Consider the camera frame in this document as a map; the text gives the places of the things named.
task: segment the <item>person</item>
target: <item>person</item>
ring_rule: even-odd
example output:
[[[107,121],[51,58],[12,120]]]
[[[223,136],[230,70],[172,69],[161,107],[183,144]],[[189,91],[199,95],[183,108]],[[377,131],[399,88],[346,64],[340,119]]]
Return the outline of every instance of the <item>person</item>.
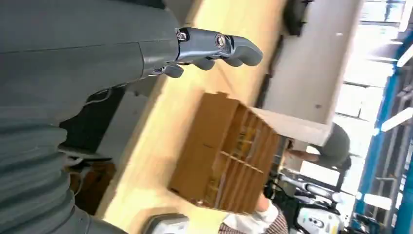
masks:
[[[218,234],[288,234],[288,226],[279,207],[260,194],[252,215],[229,214]]]
[[[318,154],[293,150],[292,144],[286,150],[288,156],[296,156],[303,160],[313,162],[324,167],[337,167],[341,170],[348,170],[351,166],[349,157],[350,138],[345,130],[333,122],[331,133],[324,146],[311,145],[316,148]]]

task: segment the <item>wall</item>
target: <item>wall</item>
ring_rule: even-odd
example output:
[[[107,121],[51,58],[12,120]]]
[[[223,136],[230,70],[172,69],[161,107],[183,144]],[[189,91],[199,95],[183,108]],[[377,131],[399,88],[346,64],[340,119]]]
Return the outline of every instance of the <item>wall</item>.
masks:
[[[300,37],[287,36],[263,108],[330,124],[360,0],[316,0]]]

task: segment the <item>blue metal beam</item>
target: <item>blue metal beam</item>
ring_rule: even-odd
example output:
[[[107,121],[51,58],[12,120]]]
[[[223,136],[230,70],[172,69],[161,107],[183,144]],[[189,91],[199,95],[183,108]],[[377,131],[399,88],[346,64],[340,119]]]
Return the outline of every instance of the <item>blue metal beam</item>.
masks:
[[[403,199],[397,212],[394,234],[411,234],[413,232],[411,226],[413,221],[413,160],[410,161],[410,167],[406,176]]]
[[[409,36],[404,41],[397,51],[396,58],[400,58],[404,52],[412,45],[413,42],[413,32],[410,32]],[[394,63],[394,74],[389,78],[387,85],[384,89],[384,99],[382,101],[380,111],[377,115],[377,120],[375,123],[376,128],[381,128],[381,125],[386,121],[391,114],[392,104],[394,102],[394,97],[396,93],[396,87],[399,77],[399,68]],[[376,176],[376,166],[379,162],[379,155],[382,149],[384,141],[384,133],[379,132],[376,136],[372,137],[372,141],[369,147],[369,151],[366,157],[366,163],[363,171],[363,178],[359,185],[359,192],[361,193],[361,199],[356,202],[355,212],[359,214],[364,214],[365,212],[365,202],[364,195],[368,194],[372,188],[373,181]]]

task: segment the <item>screw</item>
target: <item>screw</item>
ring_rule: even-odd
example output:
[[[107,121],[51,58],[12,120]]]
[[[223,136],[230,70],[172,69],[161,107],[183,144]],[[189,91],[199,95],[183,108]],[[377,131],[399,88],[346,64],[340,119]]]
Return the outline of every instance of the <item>screw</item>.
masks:
[[[222,34],[218,34],[215,38],[218,48],[225,46],[225,37]]]
[[[187,41],[188,40],[188,36],[184,32],[178,32],[176,34],[176,36],[178,37],[178,41]]]

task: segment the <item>window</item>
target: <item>window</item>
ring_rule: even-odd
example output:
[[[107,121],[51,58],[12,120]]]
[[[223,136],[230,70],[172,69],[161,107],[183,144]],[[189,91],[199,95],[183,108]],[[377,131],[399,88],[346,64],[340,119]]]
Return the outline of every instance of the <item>window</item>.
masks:
[[[403,7],[403,2],[366,2],[364,3],[361,10],[361,20],[377,22],[400,22],[401,16],[403,14]]]
[[[350,153],[365,158],[374,134],[374,122],[336,115],[333,121],[340,125],[350,138]]]
[[[344,81],[383,88],[392,74],[392,64],[351,58],[344,73]]]
[[[351,167],[346,172],[341,190],[346,193],[356,195],[361,176],[363,175],[364,159],[358,156],[350,156],[350,158]]]
[[[359,116],[361,119],[375,122],[377,119],[378,110],[380,109],[381,101],[383,99],[383,92],[383,88],[366,88],[366,98],[361,105]]]
[[[307,161],[302,162],[300,173],[306,177],[316,179],[333,186],[337,184],[338,177],[340,175],[337,171]]]
[[[361,105],[366,98],[366,88],[344,84],[338,97],[336,112],[358,117]]]

